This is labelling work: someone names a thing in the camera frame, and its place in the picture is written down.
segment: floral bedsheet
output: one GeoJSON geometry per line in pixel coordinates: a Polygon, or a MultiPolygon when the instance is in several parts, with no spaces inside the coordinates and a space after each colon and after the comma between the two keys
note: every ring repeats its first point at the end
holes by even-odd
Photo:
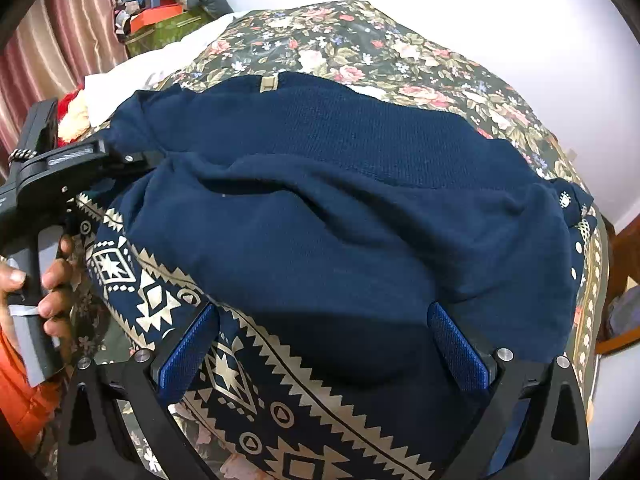
{"type": "MultiPolygon", "coordinates": [[[[203,91],[233,76],[284,71],[330,78],[359,93],[402,106],[459,114],[479,135],[508,139],[540,177],[562,177],[586,189],[557,139],[511,86],[478,63],[399,25],[367,2],[250,12],[233,22],[189,66],[154,89],[178,83],[203,91]]],[[[593,393],[594,338],[609,272],[604,223],[597,210],[591,213],[599,222],[586,247],[574,326],[566,348],[585,407],[593,393]]],[[[126,360],[134,346],[125,333],[99,300],[87,291],[82,297],[74,313],[76,358],[93,355],[98,363],[126,360]]],[[[171,409],[195,449],[218,473],[228,450],[222,449],[183,406],[171,409]]],[[[130,408],[123,405],[122,413],[143,464],[164,478],[130,408]]],[[[44,451],[45,470],[53,478],[55,446],[44,446],[44,451]]]]}

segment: orange clothing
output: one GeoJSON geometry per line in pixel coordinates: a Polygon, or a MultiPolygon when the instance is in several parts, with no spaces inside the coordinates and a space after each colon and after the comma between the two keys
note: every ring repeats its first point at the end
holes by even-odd
{"type": "Polygon", "coordinates": [[[22,359],[0,330],[0,410],[25,450],[35,447],[59,403],[58,384],[29,386],[22,359]]]}

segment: pink and beige curtain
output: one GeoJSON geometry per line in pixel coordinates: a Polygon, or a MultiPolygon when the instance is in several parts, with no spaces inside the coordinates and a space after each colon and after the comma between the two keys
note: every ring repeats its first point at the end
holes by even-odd
{"type": "Polygon", "coordinates": [[[36,0],[0,55],[0,174],[32,104],[126,59],[112,0],[36,0]]]}

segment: blue gripper pad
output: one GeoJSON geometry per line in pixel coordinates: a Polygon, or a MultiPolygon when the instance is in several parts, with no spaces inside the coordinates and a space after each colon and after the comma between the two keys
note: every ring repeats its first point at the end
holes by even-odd
{"type": "Polygon", "coordinates": [[[489,370],[437,302],[427,311],[427,325],[458,387],[464,392],[487,389],[491,384],[489,370]]]}
{"type": "Polygon", "coordinates": [[[218,310],[209,303],[191,323],[158,373],[158,400],[166,405],[180,402],[193,381],[204,356],[218,338],[218,310]]]}

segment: wooden edge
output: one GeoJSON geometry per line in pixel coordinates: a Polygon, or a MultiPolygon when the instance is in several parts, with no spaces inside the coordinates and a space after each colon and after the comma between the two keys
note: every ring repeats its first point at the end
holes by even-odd
{"type": "Polygon", "coordinates": [[[610,354],[640,340],[640,326],[617,337],[596,343],[596,354],[610,354]]]}

